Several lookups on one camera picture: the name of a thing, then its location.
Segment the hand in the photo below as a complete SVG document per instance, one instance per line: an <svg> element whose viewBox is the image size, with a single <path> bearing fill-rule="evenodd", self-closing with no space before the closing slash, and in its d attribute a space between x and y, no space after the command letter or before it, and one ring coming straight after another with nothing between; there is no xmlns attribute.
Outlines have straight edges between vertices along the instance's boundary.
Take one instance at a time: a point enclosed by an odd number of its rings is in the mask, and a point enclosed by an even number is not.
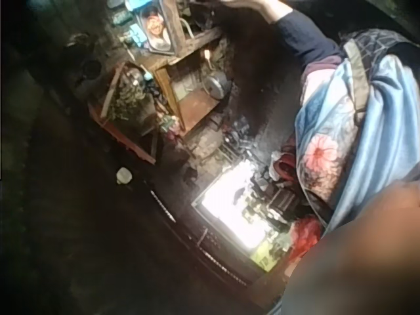
<svg viewBox="0 0 420 315"><path fill-rule="evenodd" d="M291 7L278 0L220 0L231 8L249 8L260 12L262 17L273 23L293 11Z"/></svg>
<svg viewBox="0 0 420 315"><path fill-rule="evenodd" d="M231 8L250 8L259 11L266 0L220 0L221 3Z"/></svg>

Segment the dark floor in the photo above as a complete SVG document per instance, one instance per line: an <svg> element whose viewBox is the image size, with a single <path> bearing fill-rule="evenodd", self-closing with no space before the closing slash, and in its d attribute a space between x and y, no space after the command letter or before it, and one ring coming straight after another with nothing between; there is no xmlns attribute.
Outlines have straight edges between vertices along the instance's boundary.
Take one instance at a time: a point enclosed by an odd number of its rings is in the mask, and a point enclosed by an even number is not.
<svg viewBox="0 0 420 315"><path fill-rule="evenodd" d="M30 141L24 210L31 257L57 312L259 314L193 258L147 189L118 186L113 162L81 139L46 96Z"/></svg>

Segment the wooden post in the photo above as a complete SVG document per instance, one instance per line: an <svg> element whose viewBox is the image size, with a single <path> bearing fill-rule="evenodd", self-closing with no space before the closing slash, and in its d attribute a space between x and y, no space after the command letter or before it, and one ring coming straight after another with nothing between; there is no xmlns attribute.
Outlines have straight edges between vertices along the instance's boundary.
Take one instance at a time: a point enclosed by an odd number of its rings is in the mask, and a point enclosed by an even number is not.
<svg viewBox="0 0 420 315"><path fill-rule="evenodd" d="M179 20L177 0L159 0L163 15L167 21L166 27L172 38L175 54L180 56L185 46L185 35Z"/></svg>
<svg viewBox="0 0 420 315"><path fill-rule="evenodd" d="M159 84L159 86L161 87L163 95L166 96L168 105L171 108L172 112L179 118L181 129L184 131L184 119L182 118L177 98L175 97L175 94L172 90L171 80L169 78L169 74L166 70L166 67L154 71L154 78L157 81L157 84Z"/></svg>

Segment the wooden shelf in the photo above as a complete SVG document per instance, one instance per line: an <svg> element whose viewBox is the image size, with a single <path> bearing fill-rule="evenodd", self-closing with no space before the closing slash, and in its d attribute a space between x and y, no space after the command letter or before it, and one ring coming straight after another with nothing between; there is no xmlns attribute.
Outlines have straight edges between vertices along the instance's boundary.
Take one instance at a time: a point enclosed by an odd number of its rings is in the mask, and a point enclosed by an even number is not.
<svg viewBox="0 0 420 315"><path fill-rule="evenodd" d="M180 136L184 137L216 107L219 101L199 88L189 93L178 103L185 124L185 130L181 132Z"/></svg>
<svg viewBox="0 0 420 315"><path fill-rule="evenodd" d="M148 71L154 72L166 65L172 66L173 64L176 64L178 61L219 38L221 35L222 31L220 28L212 28L211 30L196 35L195 38L187 39L179 56L162 56L154 54L152 56L139 58L136 60L136 63L142 64Z"/></svg>

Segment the cable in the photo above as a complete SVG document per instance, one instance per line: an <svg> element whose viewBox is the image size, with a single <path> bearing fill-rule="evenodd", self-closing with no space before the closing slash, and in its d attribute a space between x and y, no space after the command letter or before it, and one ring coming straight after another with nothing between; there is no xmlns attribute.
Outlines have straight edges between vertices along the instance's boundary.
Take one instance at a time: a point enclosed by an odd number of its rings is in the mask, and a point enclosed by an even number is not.
<svg viewBox="0 0 420 315"><path fill-rule="evenodd" d="M188 30L188 34L190 34L191 38L194 38L194 34L192 33L191 27L190 25L187 23L187 21L185 21L183 18L179 18L179 20L184 23L186 29Z"/></svg>

